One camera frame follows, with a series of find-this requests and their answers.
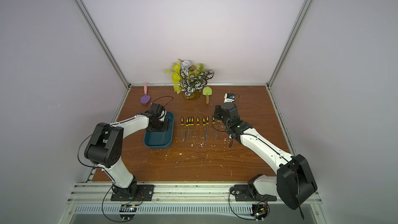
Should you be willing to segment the teal plastic storage box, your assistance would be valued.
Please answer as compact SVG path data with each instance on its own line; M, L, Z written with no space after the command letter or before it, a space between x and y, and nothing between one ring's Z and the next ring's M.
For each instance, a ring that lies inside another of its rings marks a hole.
M144 135L144 144L150 149L168 149L173 142L174 134L174 113L167 112L165 118L169 121L169 128L165 133L164 142L161 144L163 132L146 131Z

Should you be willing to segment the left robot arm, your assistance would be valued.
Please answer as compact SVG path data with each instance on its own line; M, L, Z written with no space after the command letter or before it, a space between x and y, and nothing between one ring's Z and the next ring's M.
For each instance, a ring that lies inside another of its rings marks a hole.
M101 122L96 125L84 157L111 178L113 193L121 193L126 198L132 198L138 192L136 178L129 172L121 158L124 138L140 130L167 131L169 120L166 119L166 114L165 106L153 103L144 113L119 122Z

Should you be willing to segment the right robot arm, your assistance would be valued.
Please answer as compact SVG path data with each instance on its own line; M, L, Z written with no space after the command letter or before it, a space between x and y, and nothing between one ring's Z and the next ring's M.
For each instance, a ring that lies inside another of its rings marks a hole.
M224 123L232 140L252 150L275 172L275 180L260 176L254 180L255 193L279 196L286 206L295 210L318 190L307 159L301 154L294 156L264 138L240 119L235 103L217 105L214 118Z

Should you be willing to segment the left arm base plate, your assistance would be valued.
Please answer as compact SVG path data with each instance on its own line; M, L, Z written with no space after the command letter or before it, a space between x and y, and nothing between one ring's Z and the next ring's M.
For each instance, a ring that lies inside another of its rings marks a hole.
M133 184L127 188L112 186L111 201L151 201L155 185Z

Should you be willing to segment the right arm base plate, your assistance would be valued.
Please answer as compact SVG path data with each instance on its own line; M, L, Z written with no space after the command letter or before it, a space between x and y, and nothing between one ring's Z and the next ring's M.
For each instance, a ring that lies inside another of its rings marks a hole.
M257 201L257 202L276 202L277 197L271 195L260 195L254 188L247 184L238 184L230 188L231 195L237 202Z

